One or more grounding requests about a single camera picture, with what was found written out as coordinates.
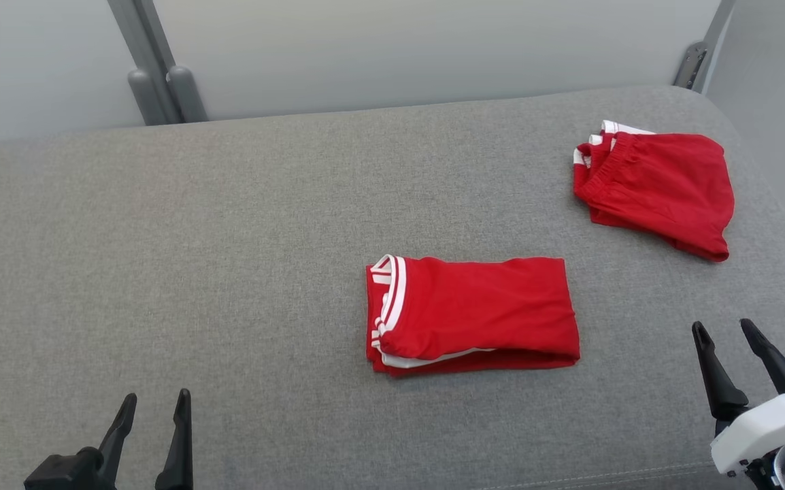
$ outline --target stack of shorts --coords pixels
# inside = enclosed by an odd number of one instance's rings
[[[365,268],[365,283],[365,354],[377,372],[548,369],[580,358],[562,259],[384,255]]]
[[[729,257],[734,214],[724,150],[700,134],[655,134],[605,120],[573,152],[573,193],[593,223],[656,233],[710,261]]]

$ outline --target red shorts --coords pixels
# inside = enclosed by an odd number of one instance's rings
[[[594,223],[657,233],[710,261],[728,258],[722,236],[734,193],[722,146],[699,134],[605,133],[577,146],[573,192]]]
[[[365,268],[365,354],[393,376],[573,365],[580,338],[561,259],[445,263],[386,255]]]

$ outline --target gray cushion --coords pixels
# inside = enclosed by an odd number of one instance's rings
[[[571,152],[602,118],[725,147],[727,263],[589,221]],[[372,372],[363,267],[386,253],[564,257],[582,360]],[[785,216],[681,89],[0,143],[0,488],[98,444],[129,391],[120,487],[150,488],[181,387],[200,488],[721,487],[689,328],[759,403],[742,316],[785,352]]]

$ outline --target metal frame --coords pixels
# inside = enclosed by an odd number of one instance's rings
[[[722,0],[716,8],[716,15],[713,15],[713,21],[707,28],[704,40],[686,49],[678,74],[673,81],[675,86],[698,93],[706,92],[719,49],[722,47],[725,29],[734,12],[735,2],[737,0]]]
[[[190,69],[175,63],[153,0],[107,0],[135,61],[127,75],[145,125],[207,121]]]

